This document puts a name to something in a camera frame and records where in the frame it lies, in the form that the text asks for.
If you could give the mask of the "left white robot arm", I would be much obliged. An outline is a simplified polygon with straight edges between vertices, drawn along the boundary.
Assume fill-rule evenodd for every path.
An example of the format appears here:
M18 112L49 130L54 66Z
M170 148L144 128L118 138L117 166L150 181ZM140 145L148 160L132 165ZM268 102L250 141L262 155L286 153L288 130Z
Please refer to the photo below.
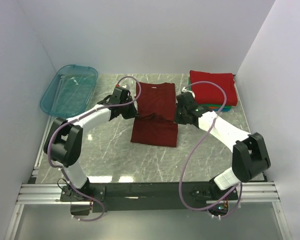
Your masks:
M138 115L127 85L117 85L112 94L99 101L90 110L68 119L56 118L43 147L49 162L58 168L78 201L92 195L89 178L84 173L79 158L84 135L118 116L132 119Z

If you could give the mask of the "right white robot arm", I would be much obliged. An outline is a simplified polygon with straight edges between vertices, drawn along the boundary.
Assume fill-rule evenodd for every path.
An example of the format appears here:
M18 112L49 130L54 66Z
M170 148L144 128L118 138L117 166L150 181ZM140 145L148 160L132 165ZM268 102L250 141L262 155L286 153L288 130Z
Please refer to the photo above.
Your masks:
M209 107L199 106L189 91L179 94L176 100L175 123L193 125L208 132L232 153L231 167L206 182L203 189L192 192L193 196L220 200L232 186L247 183L271 167L268 150L260 133L243 131L219 117Z

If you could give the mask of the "dark red t-shirt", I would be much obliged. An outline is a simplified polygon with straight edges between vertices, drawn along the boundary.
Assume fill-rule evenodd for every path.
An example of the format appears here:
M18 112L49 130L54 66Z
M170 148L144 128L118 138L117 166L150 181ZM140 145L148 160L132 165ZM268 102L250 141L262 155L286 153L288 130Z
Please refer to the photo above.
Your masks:
M178 124L175 123L175 84L143 83L136 87L138 116L134 119L132 143L175 148Z

